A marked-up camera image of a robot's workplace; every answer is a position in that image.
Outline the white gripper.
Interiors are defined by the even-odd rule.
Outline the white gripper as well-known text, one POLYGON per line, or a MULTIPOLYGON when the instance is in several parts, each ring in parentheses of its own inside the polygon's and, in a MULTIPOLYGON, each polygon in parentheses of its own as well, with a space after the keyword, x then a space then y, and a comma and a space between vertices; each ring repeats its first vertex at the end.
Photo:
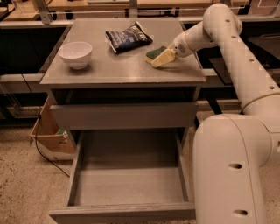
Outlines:
POLYGON ((153 67, 161 67, 173 62, 176 55, 180 58, 185 58, 194 53, 194 50, 187 42, 187 32, 180 33, 169 45, 168 48, 157 51, 155 59, 151 62, 153 67))

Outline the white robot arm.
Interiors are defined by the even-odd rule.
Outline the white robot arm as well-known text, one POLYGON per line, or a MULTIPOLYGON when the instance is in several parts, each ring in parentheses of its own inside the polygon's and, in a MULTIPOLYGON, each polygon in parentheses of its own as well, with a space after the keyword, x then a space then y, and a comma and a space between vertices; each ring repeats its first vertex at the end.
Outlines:
POLYGON ((215 3, 153 61, 216 46, 229 71, 241 114, 213 115, 197 128, 192 164, 197 224, 267 224, 259 168, 280 158, 280 88, 240 37, 242 23, 215 3))

